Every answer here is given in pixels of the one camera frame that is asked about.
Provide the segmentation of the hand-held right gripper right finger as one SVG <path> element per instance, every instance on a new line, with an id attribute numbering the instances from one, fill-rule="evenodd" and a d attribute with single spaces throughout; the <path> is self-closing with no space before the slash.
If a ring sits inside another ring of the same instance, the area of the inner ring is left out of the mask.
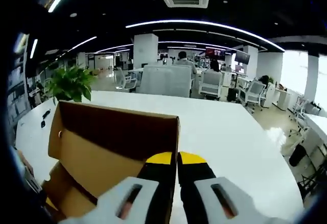
<path id="1" fill-rule="evenodd" d="M 216 177 L 198 155 L 178 153 L 178 181 L 188 223 L 281 223 L 260 213 L 253 199 L 225 177 Z"/>

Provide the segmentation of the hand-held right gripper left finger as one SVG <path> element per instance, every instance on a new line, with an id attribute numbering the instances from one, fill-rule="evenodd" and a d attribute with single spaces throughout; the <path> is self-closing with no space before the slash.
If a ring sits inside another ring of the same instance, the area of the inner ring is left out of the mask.
<path id="1" fill-rule="evenodd" d="M 175 176 L 173 154 L 155 154 L 137 177 L 120 181 L 98 198 L 94 209 L 63 223 L 169 223 Z"/>

